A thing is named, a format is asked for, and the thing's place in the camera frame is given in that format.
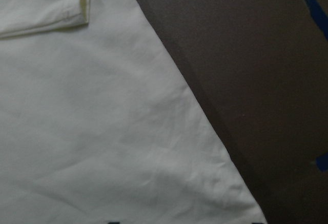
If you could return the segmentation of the cream long-sleeve printed shirt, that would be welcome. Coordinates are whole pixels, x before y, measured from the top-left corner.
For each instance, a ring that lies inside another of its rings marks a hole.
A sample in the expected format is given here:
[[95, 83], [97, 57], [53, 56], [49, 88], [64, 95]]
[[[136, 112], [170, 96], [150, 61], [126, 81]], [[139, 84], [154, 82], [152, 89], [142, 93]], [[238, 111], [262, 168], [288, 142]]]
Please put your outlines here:
[[136, 0], [1, 0], [1, 223], [266, 223]]

